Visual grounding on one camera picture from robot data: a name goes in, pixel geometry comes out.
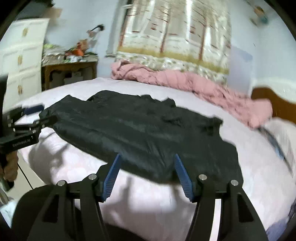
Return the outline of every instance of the tree print curtain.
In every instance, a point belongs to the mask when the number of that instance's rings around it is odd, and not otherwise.
[[[153,70],[191,71],[226,84],[230,39],[227,0],[134,0],[117,59]]]

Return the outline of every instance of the pink blanket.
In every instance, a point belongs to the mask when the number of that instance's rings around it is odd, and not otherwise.
[[[252,100],[244,94],[220,86],[192,72],[178,70],[153,71],[141,64],[119,61],[112,64],[116,80],[136,80],[151,85],[192,91],[198,98],[218,105],[245,125],[256,128],[272,116],[268,99]]]

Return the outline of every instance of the white bed sheet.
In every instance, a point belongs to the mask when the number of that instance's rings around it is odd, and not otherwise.
[[[223,119],[220,135],[237,147],[244,178],[243,189],[265,229],[288,215],[296,197],[296,186],[285,163],[259,132],[192,93],[133,81],[97,78],[42,92],[22,104],[43,103],[49,107],[68,94],[87,100],[101,90],[149,94],[158,100],[169,97],[177,106]],[[35,119],[38,119],[37,114],[23,117],[21,122]],[[21,149],[20,153],[45,183],[80,181],[104,164],[62,140],[50,128],[42,130],[39,140],[38,144]],[[221,203],[216,201],[211,241],[217,240],[220,206]],[[105,222],[130,230],[146,240],[181,241],[186,238],[195,204],[185,197],[181,186],[159,185],[120,170],[110,198],[100,207]]]

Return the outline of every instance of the headboard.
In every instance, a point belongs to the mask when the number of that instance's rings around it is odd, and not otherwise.
[[[269,99],[272,104],[273,117],[280,117],[296,124],[296,103],[282,99],[272,89],[256,87],[253,89],[251,98]]]

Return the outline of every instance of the silver bolt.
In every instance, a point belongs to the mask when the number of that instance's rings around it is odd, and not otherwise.
[[[237,180],[231,180],[230,182],[233,186],[237,186],[239,182]]]
[[[65,185],[65,183],[66,182],[64,180],[60,180],[57,182],[58,186],[63,186],[63,185]]]
[[[200,174],[199,176],[198,176],[198,178],[200,179],[200,180],[206,180],[207,179],[207,176],[205,175],[205,174]]]
[[[96,174],[89,175],[89,180],[95,180],[95,179],[96,179]]]

